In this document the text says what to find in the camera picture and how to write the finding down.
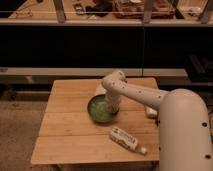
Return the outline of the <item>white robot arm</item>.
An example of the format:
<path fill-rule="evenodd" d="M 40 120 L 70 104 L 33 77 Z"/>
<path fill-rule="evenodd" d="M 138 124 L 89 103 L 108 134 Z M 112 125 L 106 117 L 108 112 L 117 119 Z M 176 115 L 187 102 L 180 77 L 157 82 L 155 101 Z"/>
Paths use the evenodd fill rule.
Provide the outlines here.
<path fill-rule="evenodd" d="M 123 95 L 159 115 L 159 171 L 213 171 L 208 109 L 188 89 L 165 91 L 129 84 L 112 74 L 102 80 L 112 96 Z"/>

